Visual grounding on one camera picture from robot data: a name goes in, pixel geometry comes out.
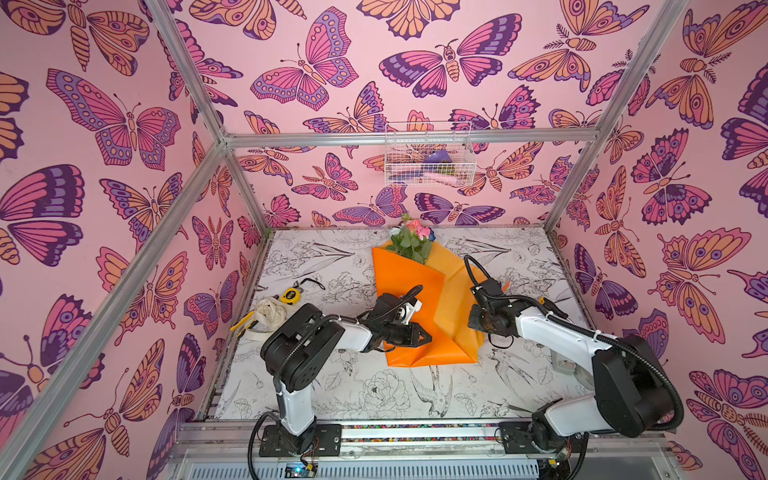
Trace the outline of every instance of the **orange wrapping paper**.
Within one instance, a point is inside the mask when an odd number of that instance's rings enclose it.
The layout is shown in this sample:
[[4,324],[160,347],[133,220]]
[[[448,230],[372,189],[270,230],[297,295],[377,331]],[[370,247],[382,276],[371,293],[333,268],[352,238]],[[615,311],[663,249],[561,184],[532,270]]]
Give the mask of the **orange wrapping paper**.
[[[417,349],[396,348],[386,354],[387,364],[412,367],[477,363],[485,336],[467,326],[475,298],[469,291],[472,281],[463,260],[443,245],[433,243],[426,265],[422,265],[385,250],[391,244],[372,249],[376,292],[402,296],[414,286],[423,285],[418,295],[422,309],[412,321],[432,335],[432,342]],[[472,271],[478,281],[485,280],[482,273]]]

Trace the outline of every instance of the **wire basket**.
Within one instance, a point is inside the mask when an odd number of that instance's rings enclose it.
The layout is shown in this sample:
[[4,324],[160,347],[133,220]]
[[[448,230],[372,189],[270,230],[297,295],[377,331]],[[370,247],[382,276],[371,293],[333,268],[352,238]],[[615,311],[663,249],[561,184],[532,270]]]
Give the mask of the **wire basket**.
[[424,122],[392,122],[384,134],[386,185],[466,187],[475,178],[477,159],[470,130],[450,130],[452,122],[431,122],[445,130],[424,131]]

